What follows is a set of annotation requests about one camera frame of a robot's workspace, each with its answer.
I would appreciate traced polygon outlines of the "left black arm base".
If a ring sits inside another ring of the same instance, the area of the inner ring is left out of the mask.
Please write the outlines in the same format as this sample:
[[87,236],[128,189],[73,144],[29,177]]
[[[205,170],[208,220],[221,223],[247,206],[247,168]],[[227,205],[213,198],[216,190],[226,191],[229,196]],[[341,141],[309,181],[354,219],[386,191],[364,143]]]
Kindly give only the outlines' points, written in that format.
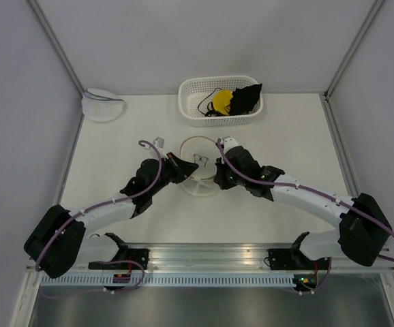
[[88,263],[89,270],[144,270],[149,263],[148,249],[135,249],[119,238],[108,232],[104,235],[106,240],[111,240],[117,250],[109,260],[95,260]]

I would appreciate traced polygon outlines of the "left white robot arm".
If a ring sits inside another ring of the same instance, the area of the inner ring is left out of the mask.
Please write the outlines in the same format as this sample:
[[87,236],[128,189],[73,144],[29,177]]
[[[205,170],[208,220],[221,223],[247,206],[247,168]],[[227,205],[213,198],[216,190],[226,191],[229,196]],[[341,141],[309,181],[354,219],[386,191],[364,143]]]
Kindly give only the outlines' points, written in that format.
[[94,270],[126,269],[134,263],[127,243],[112,232],[101,236],[95,232],[141,215],[152,205],[155,194],[170,183],[182,183],[198,167],[172,153],[161,159],[146,159],[112,199],[79,211],[59,204],[50,207],[26,240],[24,250],[36,268],[53,279],[79,264]]

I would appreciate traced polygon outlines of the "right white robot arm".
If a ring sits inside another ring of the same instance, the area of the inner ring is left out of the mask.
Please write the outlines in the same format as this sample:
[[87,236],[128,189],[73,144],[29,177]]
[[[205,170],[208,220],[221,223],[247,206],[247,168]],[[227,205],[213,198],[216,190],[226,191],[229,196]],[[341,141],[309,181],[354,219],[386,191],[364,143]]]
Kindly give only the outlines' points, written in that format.
[[254,197],[289,204],[327,222],[328,232],[304,232],[290,248],[290,261],[305,269],[325,257],[347,257],[370,267],[389,238],[391,225],[377,201],[366,193],[357,197],[319,191],[300,183],[282,169],[261,166],[233,138],[217,142],[215,183],[222,190],[244,187]]

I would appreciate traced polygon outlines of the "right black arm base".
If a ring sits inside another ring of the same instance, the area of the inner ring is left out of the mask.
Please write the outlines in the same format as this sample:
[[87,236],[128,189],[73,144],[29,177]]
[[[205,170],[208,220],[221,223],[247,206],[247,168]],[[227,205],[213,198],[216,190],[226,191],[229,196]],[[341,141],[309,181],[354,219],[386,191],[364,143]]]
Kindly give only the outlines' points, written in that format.
[[290,248],[268,249],[264,263],[271,270],[327,270],[329,268],[329,259],[311,260],[301,253],[301,242],[308,235],[309,232],[302,233]]

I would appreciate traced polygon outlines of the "white mesh laundry bag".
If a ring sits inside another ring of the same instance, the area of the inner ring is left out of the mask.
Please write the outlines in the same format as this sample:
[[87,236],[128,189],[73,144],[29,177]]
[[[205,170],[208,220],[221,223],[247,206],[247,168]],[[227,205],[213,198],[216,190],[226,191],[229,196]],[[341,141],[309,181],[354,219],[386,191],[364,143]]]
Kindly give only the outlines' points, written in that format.
[[198,165],[198,169],[181,184],[188,194],[203,197],[212,196],[219,191],[214,182],[218,157],[215,141],[206,136],[192,136],[182,142],[180,158]]

